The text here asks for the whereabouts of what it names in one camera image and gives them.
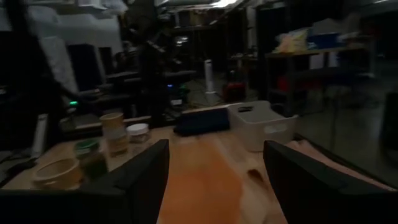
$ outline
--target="cylindrical container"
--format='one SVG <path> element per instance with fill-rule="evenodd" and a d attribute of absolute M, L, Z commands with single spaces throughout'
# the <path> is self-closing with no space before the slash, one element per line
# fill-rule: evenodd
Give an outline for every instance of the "cylindrical container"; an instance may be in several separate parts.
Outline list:
<path fill-rule="evenodd" d="M 129 147 L 122 113 L 110 113 L 99 118 L 111 157 L 125 154 Z"/>
<path fill-rule="evenodd" d="M 211 66 L 211 60 L 205 60 L 205 78 L 206 78 L 206 92 L 214 92 L 214 81 L 213 81 L 213 67 Z"/>
<path fill-rule="evenodd" d="M 32 175 L 32 181 L 38 189 L 77 189 L 83 178 L 79 161 L 61 159 L 44 165 Z"/>
<path fill-rule="evenodd" d="M 151 146 L 150 131 L 148 124 L 134 124 L 127 127 L 129 133 L 130 143 L 132 143 L 132 150 L 134 155 L 142 153 L 145 149 Z"/>
<path fill-rule="evenodd" d="M 106 159 L 98 140 L 89 139 L 76 143 L 75 154 L 86 180 L 93 181 L 108 173 Z"/>

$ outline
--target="glass jar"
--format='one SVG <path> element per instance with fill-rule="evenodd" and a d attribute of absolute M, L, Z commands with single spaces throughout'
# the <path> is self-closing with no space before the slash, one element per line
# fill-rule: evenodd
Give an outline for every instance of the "glass jar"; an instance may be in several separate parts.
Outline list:
<path fill-rule="evenodd" d="M 76 143 L 75 154 L 86 180 L 93 181 L 108 173 L 106 158 L 100 151 L 98 140 L 89 139 Z"/>
<path fill-rule="evenodd" d="M 128 126 L 127 132 L 129 133 L 129 139 L 134 156 L 142 153 L 152 145 L 148 124 L 134 124 Z"/>

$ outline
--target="jar lid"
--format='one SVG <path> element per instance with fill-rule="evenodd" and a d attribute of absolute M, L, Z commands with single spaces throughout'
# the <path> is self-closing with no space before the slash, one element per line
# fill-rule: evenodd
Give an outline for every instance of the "jar lid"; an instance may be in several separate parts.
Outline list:
<path fill-rule="evenodd" d="M 127 127 L 127 132 L 131 136 L 146 134 L 149 132 L 148 124 L 133 124 Z"/>
<path fill-rule="evenodd" d="M 96 151 L 99 148 L 100 148 L 100 143 L 98 142 L 97 139 L 87 139 L 75 144 L 75 154 L 77 156 L 81 156 Z"/>

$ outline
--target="white plastic bin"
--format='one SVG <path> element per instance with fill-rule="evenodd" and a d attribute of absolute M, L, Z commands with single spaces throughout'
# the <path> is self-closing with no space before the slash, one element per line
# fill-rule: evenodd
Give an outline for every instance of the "white plastic bin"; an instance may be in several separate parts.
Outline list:
<path fill-rule="evenodd" d="M 298 118 L 277 114 L 268 101 L 229 105 L 228 116 L 231 130 L 251 152 L 262 152 L 265 140 L 281 144 L 293 140 Z"/>

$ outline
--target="white jar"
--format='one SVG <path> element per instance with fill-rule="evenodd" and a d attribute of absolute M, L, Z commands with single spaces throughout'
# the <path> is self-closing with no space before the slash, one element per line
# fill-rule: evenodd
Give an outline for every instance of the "white jar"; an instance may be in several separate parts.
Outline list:
<path fill-rule="evenodd" d="M 127 127 L 129 140 L 134 156 L 142 153 L 152 145 L 148 124 L 133 124 Z"/>

